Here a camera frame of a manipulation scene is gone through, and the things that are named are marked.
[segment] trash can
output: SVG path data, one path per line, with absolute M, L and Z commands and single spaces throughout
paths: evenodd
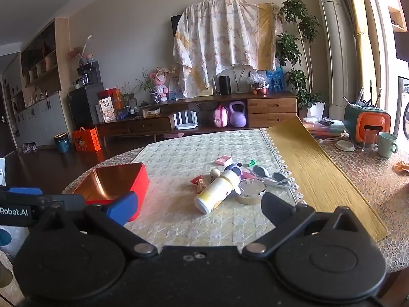
M 65 152 L 70 151 L 71 144 L 70 138 L 67 133 L 63 133 L 54 137 L 54 142 L 57 146 L 57 150 L 64 154 Z

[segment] yellow and white bottle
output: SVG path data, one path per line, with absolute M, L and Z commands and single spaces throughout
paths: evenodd
M 238 187 L 240 177 L 231 170 L 225 170 L 203 192 L 195 198 L 196 207 L 204 214 L 212 212 L 229 194 L 235 190 L 240 194 Z

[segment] cylindrical speaker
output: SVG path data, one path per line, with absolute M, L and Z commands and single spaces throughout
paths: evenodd
M 219 77 L 219 87 L 220 87 L 220 94 L 232 93 L 232 89 L 230 87 L 230 77 L 220 76 Z

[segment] kettlebell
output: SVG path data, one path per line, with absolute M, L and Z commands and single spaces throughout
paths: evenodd
M 241 105 L 243 107 L 242 111 L 235 111 L 233 105 Z M 246 126 L 246 104 L 242 101 L 233 101 L 229 104 L 230 111 L 230 124 L 236 128 L 242 128 Z

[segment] dark wooden floor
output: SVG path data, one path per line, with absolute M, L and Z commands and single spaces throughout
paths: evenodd
M 96 152 L 57 150 L 14 152 L 6 157 L 6 184 L 38 187 L 44 194 L 60 194 L 73 180 L 104 160 L 153 142 L 152 136 L 118 137 Z

